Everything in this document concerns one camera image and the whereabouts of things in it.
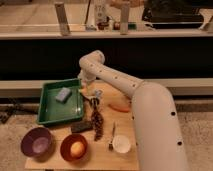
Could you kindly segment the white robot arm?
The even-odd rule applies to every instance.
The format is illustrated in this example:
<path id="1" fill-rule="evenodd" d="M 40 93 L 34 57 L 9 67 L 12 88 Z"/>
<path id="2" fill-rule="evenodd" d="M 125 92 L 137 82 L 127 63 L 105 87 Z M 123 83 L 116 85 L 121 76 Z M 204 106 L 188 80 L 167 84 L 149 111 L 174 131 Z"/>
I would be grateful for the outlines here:
<path id="1" fill-rule="evenodd" d="M 144 81 L 104 65 L 93 51 L 79 60 L 80 78 L 99 78 L 131 99 L 140 171 L 189 171 L 174 99 L 163 85 Z"/>

